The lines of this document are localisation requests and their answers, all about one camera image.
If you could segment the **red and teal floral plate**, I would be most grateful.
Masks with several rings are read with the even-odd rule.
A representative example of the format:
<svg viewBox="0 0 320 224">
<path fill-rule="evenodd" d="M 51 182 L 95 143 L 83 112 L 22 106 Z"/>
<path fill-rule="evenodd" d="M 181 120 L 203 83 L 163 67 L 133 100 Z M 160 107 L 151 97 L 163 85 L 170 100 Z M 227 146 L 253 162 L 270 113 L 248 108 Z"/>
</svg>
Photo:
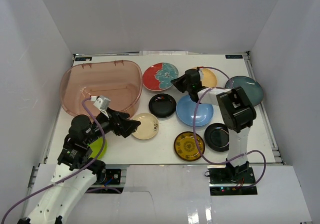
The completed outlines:
<svg viewBox="0 0 320 224">
<path fill-rule="evenodd" d="M 178 76 L 179 71 L 175 65 L 162 62 L 148 67 L 142 76 L 142 82 L 148 90 L 164 91 L 173 85 L 171 80 Z"/>
</svg>

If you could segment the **dark teal ceramic plate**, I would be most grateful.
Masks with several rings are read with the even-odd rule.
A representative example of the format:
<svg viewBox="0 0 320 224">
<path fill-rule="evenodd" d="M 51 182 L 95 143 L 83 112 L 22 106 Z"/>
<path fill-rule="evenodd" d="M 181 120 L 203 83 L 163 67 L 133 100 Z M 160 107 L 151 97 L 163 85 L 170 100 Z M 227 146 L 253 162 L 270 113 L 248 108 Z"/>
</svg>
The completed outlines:
<svg viewBox="0 0 320 224">
<path fill-rule="evenodd" d="M 264 92 L 261 85 L 247 76 L 234 76 L 225 84 L 225 88 L 242 87 L 253 106 L 257 106 L 263 100 Z"/>
</svg>

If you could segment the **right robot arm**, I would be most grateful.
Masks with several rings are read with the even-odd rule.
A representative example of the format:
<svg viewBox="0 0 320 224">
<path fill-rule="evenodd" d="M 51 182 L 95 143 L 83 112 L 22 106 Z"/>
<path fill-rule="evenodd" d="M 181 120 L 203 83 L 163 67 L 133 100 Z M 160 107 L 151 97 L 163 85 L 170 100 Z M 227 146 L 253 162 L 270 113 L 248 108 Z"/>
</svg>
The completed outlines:
<svg viewBox="0 0 320 224">
<path fill-rule="evenodd" d="M 226 178 L 238 183 L 249 168 L 247 144 L 250 128 L 256 119 L 256 111 L 242 87 L 210 88 L 202 85 L 202 69 L 188 69 L 184 75 L 170 82 L 180 92 L 188 92 L 191 100 L 199 104 L 217 105 L 228 128 L 229 151 L 226 161 Z"/>
</svg>

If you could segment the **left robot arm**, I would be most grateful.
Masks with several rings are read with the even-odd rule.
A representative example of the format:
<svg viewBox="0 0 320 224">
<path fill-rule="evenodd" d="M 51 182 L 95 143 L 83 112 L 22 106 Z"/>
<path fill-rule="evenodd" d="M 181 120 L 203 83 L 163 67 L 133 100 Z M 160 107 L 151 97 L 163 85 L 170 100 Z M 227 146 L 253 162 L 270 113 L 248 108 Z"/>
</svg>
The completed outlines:
<svg viewBox="0 0 320 224">
<path fill-rule="evenodd" d="M 134 133 L 140 121 L 131 120 L 129 114 L 108 109 L 97 118 L 78 115 L 71 121 L 63 149 L 48 187 L 36 191 L 42 193 L 36 207 L 19 223 L 66 223 L 85 192 L 105 179 L 106 164 L 91 157 L 90 145 L 113 132 L 124 138 Z"/>
</svg>

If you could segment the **pink translucent plastic bin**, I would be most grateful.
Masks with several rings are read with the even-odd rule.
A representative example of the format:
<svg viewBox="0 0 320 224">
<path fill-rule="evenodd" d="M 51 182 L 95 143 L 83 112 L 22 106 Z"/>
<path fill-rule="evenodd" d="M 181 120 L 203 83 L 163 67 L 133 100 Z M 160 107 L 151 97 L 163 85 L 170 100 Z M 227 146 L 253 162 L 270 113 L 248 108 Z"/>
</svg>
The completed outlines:
<svg viewBox="0 0 320 224">
<path fill-rule="evenodd" d="M 75 65 L 61 79 L 60 104 L 71 116 L 87 115 L 82 100 L 103 95 L 111 109 L 132 117 L 140 105 L 142 76 L 138 64 L 129 60 Z"/>
</svg>

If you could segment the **cream plate with black patch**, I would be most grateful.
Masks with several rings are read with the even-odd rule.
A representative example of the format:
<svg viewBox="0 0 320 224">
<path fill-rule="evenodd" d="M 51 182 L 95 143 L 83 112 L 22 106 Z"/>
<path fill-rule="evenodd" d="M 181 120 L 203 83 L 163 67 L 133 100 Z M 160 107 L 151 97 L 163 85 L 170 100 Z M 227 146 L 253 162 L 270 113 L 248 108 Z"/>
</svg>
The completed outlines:
<svg viewBox="0 0 320 224">
<path fill-rule="evenodd" d="M 158 133 L 159 131 L 159 121 L 158 119 L 150 113 L 140 113 L 135 115 L 132 120 L 140 122 L 137 130 L 132 134 L 133 137 L 139 140 L 148 140 Z"/>
</svg>

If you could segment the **light blue plate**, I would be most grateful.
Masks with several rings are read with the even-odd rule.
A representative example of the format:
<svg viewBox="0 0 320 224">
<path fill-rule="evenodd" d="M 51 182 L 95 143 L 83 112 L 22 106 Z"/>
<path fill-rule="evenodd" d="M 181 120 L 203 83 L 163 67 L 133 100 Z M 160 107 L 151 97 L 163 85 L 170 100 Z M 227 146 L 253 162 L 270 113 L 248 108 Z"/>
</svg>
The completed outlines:
<svg viewBox="0 0 320 224">
<path fill-rule="evenodd" d="M 196 102 L 191 100 L 189 95 L 182 96 L 176 105 L 176 114 L 180 121 L 188 126 L 193 125 Z M 196 127 L 209 124 L 214 115 L 214 108 L 211 104 L 199 104 L 195 115 Z"/>
</svg>

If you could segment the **black glossy plate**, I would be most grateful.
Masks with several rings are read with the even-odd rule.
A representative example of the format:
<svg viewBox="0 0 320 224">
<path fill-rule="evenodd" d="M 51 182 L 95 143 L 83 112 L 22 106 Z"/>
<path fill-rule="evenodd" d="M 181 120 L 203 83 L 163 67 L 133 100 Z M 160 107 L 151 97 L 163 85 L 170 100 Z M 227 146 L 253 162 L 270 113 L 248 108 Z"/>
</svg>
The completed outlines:
<svg viewBox="0 0 320 224">
<path fill-rule="evenodd" d="M 168 118 L 176 111 L 176 100 L 169 94 L 160 93 L 154 95 L 149 103 L 149 111 L 157 118 Z"/>
</svg>

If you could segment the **lime green plate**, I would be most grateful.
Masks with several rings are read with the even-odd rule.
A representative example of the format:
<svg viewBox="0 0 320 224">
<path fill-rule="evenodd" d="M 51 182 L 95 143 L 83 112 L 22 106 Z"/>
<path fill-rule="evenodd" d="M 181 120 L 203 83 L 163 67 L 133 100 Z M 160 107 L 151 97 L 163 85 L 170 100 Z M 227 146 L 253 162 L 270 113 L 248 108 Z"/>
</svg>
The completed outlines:
<svg viewBox="0 0 320 224">
<path fill-rule="evenodd" d="M 103 144 L 103 138 L 99 138 L 97 139 L 95 142 L 93 142 L 92 144 L 90 144 L 88 147 L 92 150 L 89 158 L 94 158 L 96 157 L 96 155 L 99 153 L 99 151 L 101 150 L 101 147 L 102 147 L 102 144 Z M 97 160 L 102 160 L 102 158 L 104 157 L 106 151 L 107 151 L 107 145 L 108 142 L 105 141 L 105 145 L 104 145 L 104 148 L 102 149 L 100 155 L 97 157 Z"/>
</svg>

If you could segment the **black plate with iridescent rim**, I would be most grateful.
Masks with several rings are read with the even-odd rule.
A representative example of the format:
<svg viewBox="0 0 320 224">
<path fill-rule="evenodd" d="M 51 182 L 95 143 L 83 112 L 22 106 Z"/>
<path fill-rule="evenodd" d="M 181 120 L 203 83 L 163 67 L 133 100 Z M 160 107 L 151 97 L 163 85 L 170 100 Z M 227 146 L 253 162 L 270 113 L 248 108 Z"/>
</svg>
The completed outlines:
<svg viewBox="0 0 320 224">
<path fill-rule="evenodd" d="M 229 150 L 229 132 L 225 124 L 213 123 L 204 132 L 205 143 L 216 152 Z"/>
</svg>

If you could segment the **brown and yellow patterned plate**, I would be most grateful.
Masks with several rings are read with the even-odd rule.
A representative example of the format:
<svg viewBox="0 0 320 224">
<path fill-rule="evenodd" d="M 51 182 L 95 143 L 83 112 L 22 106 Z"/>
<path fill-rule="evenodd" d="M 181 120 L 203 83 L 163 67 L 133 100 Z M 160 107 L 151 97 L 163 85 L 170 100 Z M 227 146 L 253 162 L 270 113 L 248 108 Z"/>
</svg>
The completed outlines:
<svg viewBox="0 0 320 224">
<path fill-rule="evenodd" d="M 201 158 L 193 132 L 185 131 L 180 133 L 173 144 L 176 155 L 183 161 L 193 162 Z"/>
</svg>

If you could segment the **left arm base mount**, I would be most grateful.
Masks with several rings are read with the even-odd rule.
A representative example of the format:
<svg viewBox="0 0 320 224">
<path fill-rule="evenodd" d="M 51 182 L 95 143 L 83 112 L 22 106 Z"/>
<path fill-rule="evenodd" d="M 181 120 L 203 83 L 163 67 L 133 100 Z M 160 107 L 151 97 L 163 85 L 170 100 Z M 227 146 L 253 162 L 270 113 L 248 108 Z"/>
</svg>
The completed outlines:
<svg viewBox="0 0 320 224">
<path fill-rule="evenodd" d="M 119 185 L 121 183 L 121 169 L 112 168 L 112 169 L 105 169 L 102 173 L 101 184 L 106 185 Z"/>
</svg>

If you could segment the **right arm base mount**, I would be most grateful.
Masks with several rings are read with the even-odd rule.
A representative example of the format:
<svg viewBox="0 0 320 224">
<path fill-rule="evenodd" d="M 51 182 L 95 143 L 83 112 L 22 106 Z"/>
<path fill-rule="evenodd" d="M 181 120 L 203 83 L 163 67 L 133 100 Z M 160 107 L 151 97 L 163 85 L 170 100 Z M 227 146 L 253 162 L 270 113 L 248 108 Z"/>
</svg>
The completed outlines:
<svg viewBox="0 0 320 224">
<path fill-rule="evenodd" d="M 250 167 L 246 172 L 232 176 L 226 168 L 209 168 L 205 173 L 209 178 L 211 196 L 257 195 L 255 175 Z"/>
</svg>

